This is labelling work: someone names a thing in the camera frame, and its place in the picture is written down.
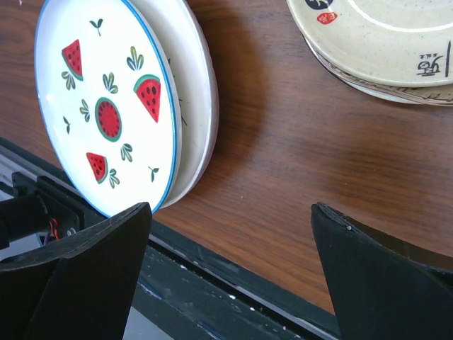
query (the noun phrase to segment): wood grain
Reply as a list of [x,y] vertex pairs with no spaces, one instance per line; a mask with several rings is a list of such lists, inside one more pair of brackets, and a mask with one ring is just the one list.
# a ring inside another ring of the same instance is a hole
[[[58,165],[33,39],[43,0],[0,3],[0,135]],[[366,96],[311,56],[285,0],[189,0],[221,122],[201,182],[156,219],[332,312],[310,227],[317,201],[453,256],[453,112]]]

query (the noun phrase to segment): red wire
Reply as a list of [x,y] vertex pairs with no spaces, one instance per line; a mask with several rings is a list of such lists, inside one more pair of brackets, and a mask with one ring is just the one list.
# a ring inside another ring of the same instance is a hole
[[50,221],[49,221],[49,224],[50,224],[50,231],[52,233],[52,235],[54,235],[55,239],[59,240],[59,234],[58,234],[58,221],[54,218],[52,218]]

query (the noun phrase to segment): plate rim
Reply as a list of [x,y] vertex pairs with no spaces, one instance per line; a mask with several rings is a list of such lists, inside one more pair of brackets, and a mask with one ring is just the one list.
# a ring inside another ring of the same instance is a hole
[[[49,133],[48,133],[48,126],[47,126],[47,122],[45,120],[44,112],[43,112],[43,109],[42,109],[41,99],[40,99],[41,95],[40,95],[40,91],[39,91],[39,88],[38,88],[38,77],[37,77],[37,68],[38,68],[38,66],[37,66],[37,63],[36,63],[36,52],[37,52],[37,49],[38,49],[38,31],[40,29],[40,25],[42,24],[42,16],[43,16],[43,14],[45,12],[45,9],[47,8],[47,5],[51,1],[61,1],[61,0],[45,0],[44,1],[44,4],[42,5],[41,10],[40,10],[40,14],[38,16],[38,21],[36,23],[35,38],[34,38],[34,50],[33,50],[33,63],[34,63],[34,67],[33,67],[34,72],[33,73],[34,73],[34,77],[35,77],[35,88],[36,88],[36,93],[37,93],[37,96],[38,96],[38,105],[39,105],[40,112],[41,112],[42,122],[44,123],[45,129],[46,129],[46,133],[47,133],[47,137],[49,138],[50,144],[52,145],[52,148],[54,150],[55,156],[57,157],[58,162],[62,166],[65,174],[67,175],[68,179],[71,181],[72,185],[80,193],[80,195],[84,198],[84,200],[86,200],[91,206],[93,206],[93,208],[95,210],[97,210],[100,214],[102,214],[104,216],[111,217],[113,215],[110,216],[109,214],[103,212],[101,209],[99,209],[96,205],[94,205],[85,196],[85,193],[82,193],[77,188],[76,184],[71,179],[71,176],[67,173],[66,166],[61,162],[60,156],[58,155],[58,153],[57,153],[57,151],[55,149],[54,141],[52,140],[52,138],[50,138]],[[134,15],[135,19],[138,21],[138,23],[142,27],[142,30],[147,35],[148,40],[151,43],[151,46],[153,47],[153,51],[156,54],[157,60],[159,61],[159,66],[161,68],[162,74],[164,76],[164,81],[165,81],[166,87],[168,89],[168,95],[169,95],[168,99],[170,101],[170,107],[171,107],[171,120],[172,120],[172,133],[173,133],[173,155],[172,155],[172,160],[171,160],[171,172],[170,172],[170,176],[168,178],[166,189],[165,189],[164,193],[162,194],[162,196],[160,198],[160,201],[154,207],[152,207],[150,205],[151,213],[154,214],[165,203],[165,200],[168,197],[169,193],[171,192],[171,189],[172,189],[172,187],[173,187],[173,185],[175,183],[175,180],[176,180],[176,177],[177,177],[177,173],[178,173],[178,170],[179,170],[180,153],[181,153],[181,149],[182,148],[178,147],[178,144],[182,145],[183,141],[182,141],[181,128],[178,128],[178,121],[177,121],[178,117],[176,117],[178,115],[178,112],[179,112],[179,116],[180,116],[180,111],[177,112],[177,108],[175,106],[175,97],[177,98],[178,94],[176,92],[176,86],[174,84],[174,81],[173,81],[173,83],[171,83],[170,80],[169,80],[170,77],[168,76],[168,72],[171,73],[171,69],[170,69],[170,67],[166,67],[166,65],[164,64],[164,61],[163,61],[163,58],[162,58],[162,54],[164,54],[164,50],[162,49],[160,43],[158,45],[159,40],[157,39],[157,37],[156,37],[155,33],[153,32],[152,28],[147,23],[146,19],[143,18],[143,15],[135,8],[135,6],[133,4],[130,3],[129,0],[120,0],[120,1]]]
[[[330,60],[335,60],[335,65],[345,72],[349,74],[353,74],[357,78],[361,78],[367,81],[375,82],[377,84],[382,84],[382,85],[387,85],[387,86],[400,86],[400,87],[431,87],[431,86],[442,86],[442,85],[451,85],[453,84],[453,75],[450,75],[447,78],[443,79],[437,79],[434,81],[429,81],[429,82],[422,82],[422,81],[398,81],[398,80],[389,80],[384,76],[381,76],[379,78],[374,78],[373,76],[370,76],[368,74],[365,74],[364,72],[358,72],[354,68],[348,66],[346,63],[342,61],[338,61],[338,58],[332,58],[331,55],[326,53],[324,51],[324,48],[326,44],[321,45],[319,42],[316,41],[316,39],[313,38],[313,30],[307,30],[309,27],[307,24],[305,24],[305,20],[302,19],[302,15],[299,13],[301,10],[298,8],[299,4],[298,1],[303,1],[303,0],[286,0],[287,5],[289,8],[289,12],[291,13],[291,16],[293,17],[293,20],[297,24],[298,29],[300,32],[305,36],[307,40],[310,41],[310,43],[317,49],[319,54],[321,54],[324,58],[330,59]],[[328,13],[330,10],[330,7],[327,8],[325,11],[319,11],[319,13]]]
[[203,174],[206,172],[207,167],[209,166],[209,160],[212,158],[214,148],[217,141],[217,135],[219,130],[219,117],[220,117],[220,105],[219,105],[219,89],[217,85],[217,78],[215,75],[214,65],[212,63],[212,56],[210,54],[209,45],[207,44],[205,34],[200,26],[200,23],[197,20],[195,13],[192,11],[186,0],[172,0],[177,1],[181,4],[183,8],[182,11],[186,12],[190,17],[190,25],[193,27],[194,32],[197,35],[197,40],[199,43],[200,50],[205,56],[203,66],[204,73],[207,75],[206,80],[208,81],[208,86],[210,87],[210,119],[207,122],[208,129],[206,134],[206,141],[203,144],[203,153],[200,157],[200,163],[198,164],[196,170],[193,172],[192,179],[188,182],[187,188],[181,191],[178,195],[175,195],[171,200],[166,200],[162,204],[162,208],[167,208],[187,196],[189,192],[198,184],[200,179],[203,177]]

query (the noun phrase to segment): ceramic plate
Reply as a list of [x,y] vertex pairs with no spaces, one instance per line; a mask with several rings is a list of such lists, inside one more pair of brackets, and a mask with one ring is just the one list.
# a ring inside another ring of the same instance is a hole
[[175,186],[163,207],[180,200],[203,175],[219,125],[219,99],[209,49],[184,0],[132,0],[170,60],[180,99],[183,150]]
[[35,41],[43,120],[80,193],[112,216],[155,212],[178,173],[181,117],[153,31],[126,0],[47,0]]
[[402,104],[419,104],[416,103],[415,101],[410,101],[408,99],[404,99],[398,96],[393,96],[388,93],[384,93],[375,89],[371,89],[369,87],[365,87],[363,85],[359,84],[354,84],[352,81],[355,80],[353,76],[350,76],[349,74],[345,74],[344,72],[340,71],[337,67],[333,66],[328,60],[324,59],[322,56],[319,55],[318,51],[316,51],[311,45],[311,43],[305,39],[306,45],[309,47],[311,50],[311,53],[313,53],[313,56],[319,61],[319,63],[327,70],[329,71],[333,76],[335,76],[337,79],[341,80],[345,84],[353,87],[356,90],[359,90],[363,92],[364,94],[368,94],[370,96],[384,99],[385,101],[393,101],[394,103],[402,103]]
[[287,2],[306,38],[349,74],[390,86],[453,83],[451,1]]
[[434,106],[453,106],[453,85],[431,87],[387,86],[359,79],[345,73],[316,51],[306,39],[307,46],[315,58],[331,74],[355,89],[371,96],[405,104],[424,104]]

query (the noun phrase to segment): watermelon slice print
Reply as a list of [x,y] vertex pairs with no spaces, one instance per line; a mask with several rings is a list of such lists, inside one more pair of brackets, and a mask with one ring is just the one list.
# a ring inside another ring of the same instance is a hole
[[69,46],[66,46],[62,51],[62,55],[64,62],[66,62],[66,65],[74,78],[83,81],[84,76],[82,73],[82,59],[79,39],[75,40]]
[[135,84],[134,92],[157,123],[161,105],[161,81],[159,78],[145,74]]
[[116,170],[108,170],[107,159],[104,156],[87,152],[86,158],[88,159],[91,170],[94,174],[94,178],[98,182],[98,184],[104,182],[107,177],[109,177],[109,182],[112,189],[115,188],[115,184],[120,184],[120,180],[116,176]]
[[102,136],[116,142],[121,137],[121,116],[115,104],[108,98],[99,98],[94,109],[96,123]]

